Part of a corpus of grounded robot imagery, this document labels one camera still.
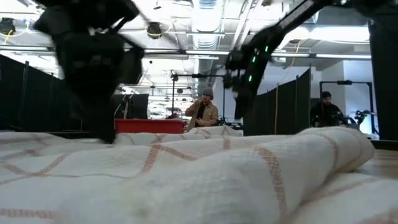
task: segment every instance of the gray hat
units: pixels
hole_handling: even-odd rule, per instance
[[[213,89],[212,88],[205,88],[203,90],[203,95],[213,96]]]

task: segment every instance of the person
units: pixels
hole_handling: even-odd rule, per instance
[[[213,100],[213,90],[206,88],[203,91],[202,100],[196,100],[187,110],[185,116],[192,117],[187,131],[197,127],[209,127],[216,123],[218,109],[211,103]]]
[[[310,121],[313,127],[336,126],[342,121],[343,113],[338,106],[331,103],[331,94],[328,91],[322,93],[322,100],[311,108]]]

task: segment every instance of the tan jacket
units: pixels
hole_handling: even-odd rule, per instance
[[[195,127],[195,123],[197,121],[197,116],[198,116],[198,110],[200,107],[200,101],[196,100],[186,111],[185,115],[186,116],[191,116],[191,120],[188,124],[187,130],[191,130],[192,128]],[[216,120],[218,118],[218,109],[215,105],[213,105],[211,102],[206,105],[205,111],[203,112],[203,117],[202,120],[204,120],[204,125],[203,127],[209,127],[212,124],[216,123]]]

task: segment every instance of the machine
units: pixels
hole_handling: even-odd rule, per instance
[[[134,84],[142,75],[144,49],[118,34],[125,23],[140,14],[138,8],[131,0],[36,1],[45,11],[34,28],[51,36],[65,82],[79,99],[76,110],[92,134],[113,143],[111,95],[121,82]],[[235,118],[242,118],[253,103],[267,63],[272,60],[271,53],[287,33],[325,6],[352,6],[377,22],[375,12],[389,4],[373,0],[352,0],[348,4],[304,0],[277,24],[258,32],[242,49],[233,50],[225,63],[228,72],[224,87],[232,88],[236,94]],[[131,46],[127,52],[125,44]],[[243,69],[244,75],[231,76],[231,71]]]

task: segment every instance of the black jacket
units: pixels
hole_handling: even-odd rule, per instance
[[[315,122],[320,123],[322,126],[336,126],[338,121],[341,119],[343,113],[333,103],[329,105],[323,105],[323,114],[322,114],[322,103],[319,102],[315,106],[311,108],[310,112],[311,116],[311,124],[314,125]]]

